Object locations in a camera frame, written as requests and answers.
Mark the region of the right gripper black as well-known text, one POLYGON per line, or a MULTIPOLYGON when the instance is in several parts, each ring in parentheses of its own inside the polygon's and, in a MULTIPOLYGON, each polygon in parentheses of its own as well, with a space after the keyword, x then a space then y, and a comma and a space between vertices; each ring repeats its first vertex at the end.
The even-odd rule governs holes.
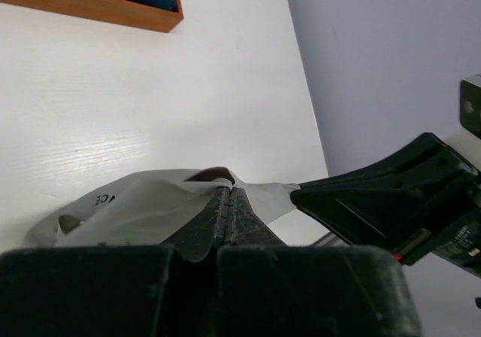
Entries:
POLYGON ((398 247, 424 228, 394 254, 399 263, 433 254, 480 276, 480 171, 430 132, 367 167, 302 183, 291 200, 349 244, 398 247))

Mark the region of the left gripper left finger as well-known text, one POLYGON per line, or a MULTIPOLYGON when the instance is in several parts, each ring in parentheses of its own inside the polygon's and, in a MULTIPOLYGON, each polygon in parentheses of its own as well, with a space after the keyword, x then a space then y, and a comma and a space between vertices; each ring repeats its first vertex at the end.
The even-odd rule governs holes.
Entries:
POLYGON ((218 187, 207 205, 162 244, 173 248, 159 330, 164 336, 215 336, 216 253, 224 244, 229 189, 218 187))

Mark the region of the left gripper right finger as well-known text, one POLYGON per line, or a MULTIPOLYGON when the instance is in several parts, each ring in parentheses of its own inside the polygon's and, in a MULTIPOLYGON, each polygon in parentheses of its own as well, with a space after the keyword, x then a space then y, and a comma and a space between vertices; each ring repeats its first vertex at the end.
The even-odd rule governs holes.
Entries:
POLYGON ((230 192, 224 245, 286 246, 254 212, 246 192, 230 192))

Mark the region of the grey underwear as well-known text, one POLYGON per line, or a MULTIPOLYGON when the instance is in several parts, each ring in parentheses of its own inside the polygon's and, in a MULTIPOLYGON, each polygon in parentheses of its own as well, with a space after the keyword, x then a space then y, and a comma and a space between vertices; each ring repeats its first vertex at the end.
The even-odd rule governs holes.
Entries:
POLYGON ((249 184, 225 167, 135 172, 36 223, 26 247, 159 244, 199 214, 218 189, 240 188, 265 224, 293 211, 297 184, 249 184))

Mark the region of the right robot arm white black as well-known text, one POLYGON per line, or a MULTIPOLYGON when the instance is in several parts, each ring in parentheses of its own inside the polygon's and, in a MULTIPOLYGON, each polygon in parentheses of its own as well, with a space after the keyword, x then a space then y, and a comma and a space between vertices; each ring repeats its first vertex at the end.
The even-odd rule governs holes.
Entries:
POLYGON ((425 132, 385 159, 303 183, 298 210, 351 245, 389 251, 410 266, 435 254, 480 274, 480 77, 459 85, 462 134, 425 132))

